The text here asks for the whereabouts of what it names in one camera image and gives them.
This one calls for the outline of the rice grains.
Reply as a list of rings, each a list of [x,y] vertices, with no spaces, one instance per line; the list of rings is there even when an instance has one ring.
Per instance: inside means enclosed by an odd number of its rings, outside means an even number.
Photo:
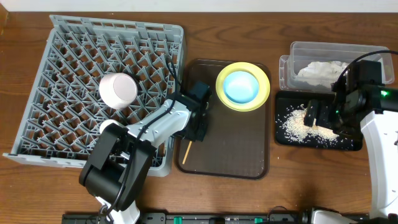
[[[358,147],[353,140],[334,134],[332,130],[313,125],[304,125],[304,104],[282,107],[275,116],[275,138],[287,146],[313,147],[354,151]]]

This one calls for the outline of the wooden chopstick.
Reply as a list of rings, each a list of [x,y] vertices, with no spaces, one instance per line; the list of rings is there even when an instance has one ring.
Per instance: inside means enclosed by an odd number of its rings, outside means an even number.
[[[183,165],[186,163],[186,160],[187,160],[187,157],[188,157],[188,155],[189,155],[191,146],[192,146],[192,141],[190,141],[190,142],[188,143],[187,150],[185,151],[185,155],[184,155],[184,158],[183,158],[183,161],[182,161],[182,164],[183,164]]]

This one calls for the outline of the pink white bowl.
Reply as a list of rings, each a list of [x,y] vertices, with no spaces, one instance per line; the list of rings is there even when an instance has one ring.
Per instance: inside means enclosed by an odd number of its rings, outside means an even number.
[[[125,73],[110,73],[99,83],[99,94],[104,103],[112,109],[123,110],[137,97],[137,84]]]

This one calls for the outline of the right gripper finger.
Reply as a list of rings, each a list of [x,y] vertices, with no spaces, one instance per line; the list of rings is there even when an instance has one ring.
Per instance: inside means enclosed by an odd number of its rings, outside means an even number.
[[[333,112],[335,112],[335,106],[332,103],[321,102],[318,107],[316,125],[327,129],[333,129],[333,124],[330,121],[330,115]]]
[[[315,118],[318,114],[318,108],[320,106],[319,100],[310,100],[308,102],[308,106],[306,108],[305,116],[303,119],[303,123],[305,126],[312,127]]]

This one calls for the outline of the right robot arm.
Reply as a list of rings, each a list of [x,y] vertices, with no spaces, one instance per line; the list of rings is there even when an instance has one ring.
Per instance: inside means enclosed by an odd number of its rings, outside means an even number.
[[[303,123],[364,140],[372,201],[369,223],[397,223],[397,90],[382,82],[381,63],[351,62],[333,84],[330,104],[310,100]]]

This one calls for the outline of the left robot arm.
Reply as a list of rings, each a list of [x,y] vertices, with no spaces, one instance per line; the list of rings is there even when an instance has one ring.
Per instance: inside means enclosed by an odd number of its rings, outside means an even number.
[[[196,82],[185,93],[175,91],[140,122],[121,126],[111,121],[106,125],[79,176],[79,183],[102,204],[87,223],[136,222],[139,211],[135,200],[156,150],[173,135],[202,141],[210,96],[210,86]]]

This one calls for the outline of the light blue bowl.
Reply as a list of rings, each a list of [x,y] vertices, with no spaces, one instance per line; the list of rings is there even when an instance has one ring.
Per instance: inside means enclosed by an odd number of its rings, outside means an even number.
[[[224,79],[223,91],[233,103],[246,104],[258,95],[259,82],[249,72],[236,71]]]

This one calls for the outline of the white napkin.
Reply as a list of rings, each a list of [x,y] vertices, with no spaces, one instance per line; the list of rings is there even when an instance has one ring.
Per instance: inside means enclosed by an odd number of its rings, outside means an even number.
[[[331,88],[343,70],[348,66],[346,62],[311,62],[298,72],[297,78],[303,78],[311,86]]]

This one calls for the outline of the small white green cup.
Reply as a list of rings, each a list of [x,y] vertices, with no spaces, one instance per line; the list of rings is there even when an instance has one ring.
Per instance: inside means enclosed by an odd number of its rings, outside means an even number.
[[[122,125],[120,122],[114,119],[107,119],[100,124],[99,133],[102,134],[103,131],[106,131],[107,133],[118,134],[121,133],[124,128],[125,126]]]

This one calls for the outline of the yellow plate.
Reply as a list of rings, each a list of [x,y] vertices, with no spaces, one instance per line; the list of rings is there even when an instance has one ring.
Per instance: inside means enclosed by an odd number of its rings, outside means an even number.
[[[249,72],[252,75],[254,75],[254,77],[259,82],[259,93],[255,97],[255,99],[253,99],[249,103],[246,103],[246,104],[233,103],[224,94],[224,91],[223,91],[224,79],[230,73],[236,72],[236,71]],[[216,78],[215,88],[216,88],[216,93],[217,93],[218,98],[228,108],[235,110],[235,111],[247,112],[247,111],[252,111],[252,110],[256,110],[256,109],[260,108],[267,101],[267,99],[270,95],[270,92],[271,92],[271,83],[270,83],[270,80],[269,80],[266,72],[263,69],[261,69],[259,66],[252,64],[252,63],[248,63],[248,62],[235,62],[230,65],[227,65],[225,68],[223,68],[220,71],[220,73],[218,74],[218,76]]]

